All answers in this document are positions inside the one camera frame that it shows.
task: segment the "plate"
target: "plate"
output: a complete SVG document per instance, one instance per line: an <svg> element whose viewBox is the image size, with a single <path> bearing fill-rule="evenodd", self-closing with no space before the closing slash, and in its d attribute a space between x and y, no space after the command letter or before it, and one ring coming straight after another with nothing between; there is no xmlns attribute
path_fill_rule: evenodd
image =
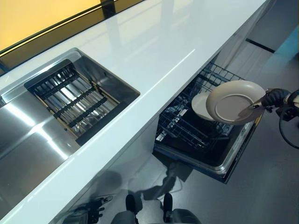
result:
<svg viewBox="0 0 299 224"><path fill-rule="evenodd" d="M194 112L203 119L214 120L206 110L206 99L209 96L209 92L201 92L193 97L191 106Z"/></svg>
<svg viewBox="0 0 299 224"><path fill-rule="evenodd" d="M244 80L230 81L217 86L206 99L206 109L219 122L243 125L259 117L264 110L249 106L265 95L256 83Z"/></svg>

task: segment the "dishwasher rack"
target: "dishwasher rack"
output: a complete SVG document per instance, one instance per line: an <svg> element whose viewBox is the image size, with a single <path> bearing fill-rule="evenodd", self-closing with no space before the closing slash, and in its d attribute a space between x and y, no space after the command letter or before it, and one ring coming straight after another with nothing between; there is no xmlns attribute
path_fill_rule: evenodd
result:
<svg viewBox="0 0 299 224"><path fill-rule="evenodd" d="M213 148L219 140L229 139L233 125L217 121L208 121L196 116L197 123L188 118L193 112L191 101L200 92L211 92L216 86L241 77L209 63L188 86L160 114L156 141L161 142L167 135L181 139L197 152L205 153Z"/></svg>

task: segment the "wire rack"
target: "wire rack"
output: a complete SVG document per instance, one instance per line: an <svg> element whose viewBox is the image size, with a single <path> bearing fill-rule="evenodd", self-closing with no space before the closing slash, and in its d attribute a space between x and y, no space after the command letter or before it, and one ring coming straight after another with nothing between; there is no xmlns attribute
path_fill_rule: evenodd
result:
<svg viewBox="0 0 299 224"><path fill-rule="evenodd" d="M167 135L180 138L198 150L208 150L218 140L228 139L233 126L217 121L208 121L198 116L190 119L191 101L200 92L211 92L216 86L241 77L209 63L188 86L160 114L156 140L161 142Z"/></svg>
<svg viewBox="0 0 299 224"><path fill-rule="evenodd" d="M69 64L28 89L73 135L79 137L119 102Z"/></svg>

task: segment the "white countertop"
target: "white countertop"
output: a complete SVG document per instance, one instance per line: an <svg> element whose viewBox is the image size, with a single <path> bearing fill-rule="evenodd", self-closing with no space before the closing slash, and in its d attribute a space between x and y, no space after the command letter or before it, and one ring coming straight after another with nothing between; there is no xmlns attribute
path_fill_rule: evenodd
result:
<svg viewBox="0 0 299 224"><path fill-rule="evenodd" d="M47 224L52 220L264 2L146 0L0 77L2 89L76 47L141 93L0 224Z"/></svg>

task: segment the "dishwasher door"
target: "dishwasher door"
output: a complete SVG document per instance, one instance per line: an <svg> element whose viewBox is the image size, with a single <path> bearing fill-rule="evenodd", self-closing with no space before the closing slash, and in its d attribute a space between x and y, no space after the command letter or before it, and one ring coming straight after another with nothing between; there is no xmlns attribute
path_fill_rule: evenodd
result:
<svg viewBox="0 0 299 224"><path fill-rule="evenodd" d="M191 101L239 76L209 63L160 114L155 150L227 183L256 125L233 126L200 118Z"/></svg>

